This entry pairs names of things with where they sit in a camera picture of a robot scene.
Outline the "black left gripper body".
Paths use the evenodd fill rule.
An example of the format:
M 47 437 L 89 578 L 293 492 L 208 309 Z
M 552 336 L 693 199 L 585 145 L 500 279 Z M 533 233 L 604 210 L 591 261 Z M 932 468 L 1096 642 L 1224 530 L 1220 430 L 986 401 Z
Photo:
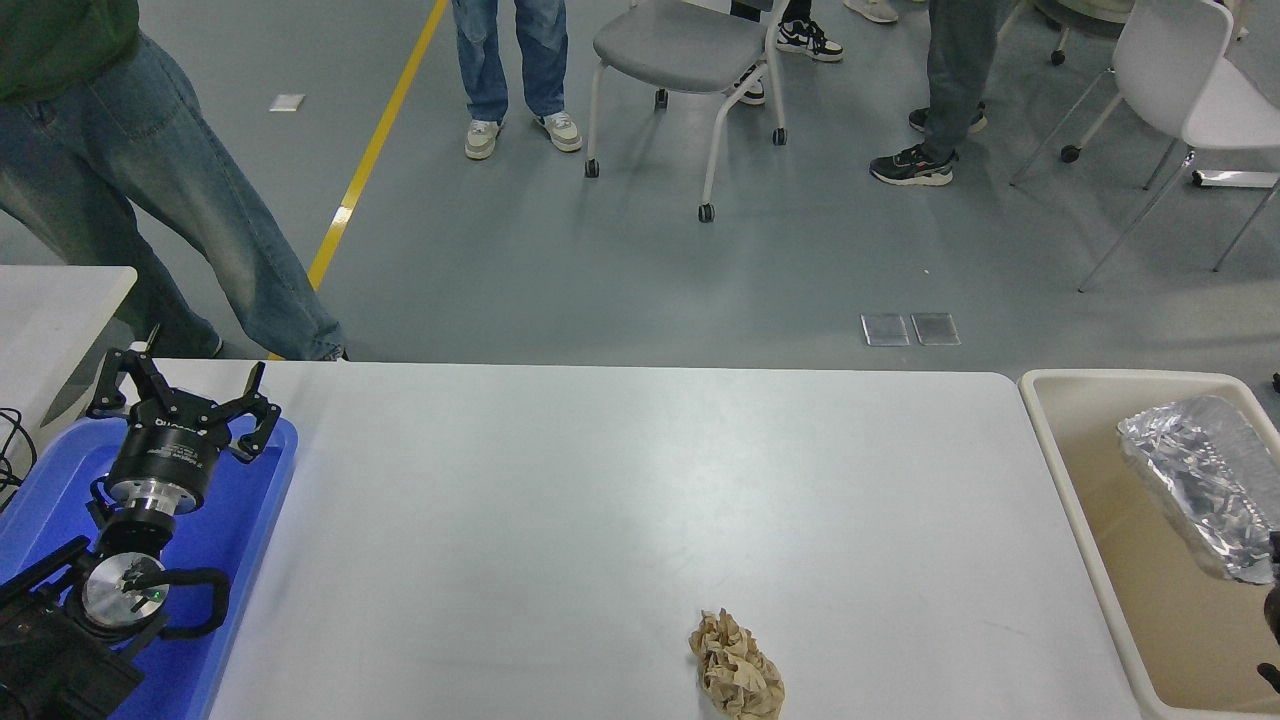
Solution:
M 166 419 L 157 404 L 136 404 L 108 474 L 108 492 L 125 495 L 137 483 L 156 480 L 186 495 L 206 495 L 220 452 L 230 442 L 227 420 L 215 418 L 215 407 L 212 402 L 180 405 L 177 419 Z

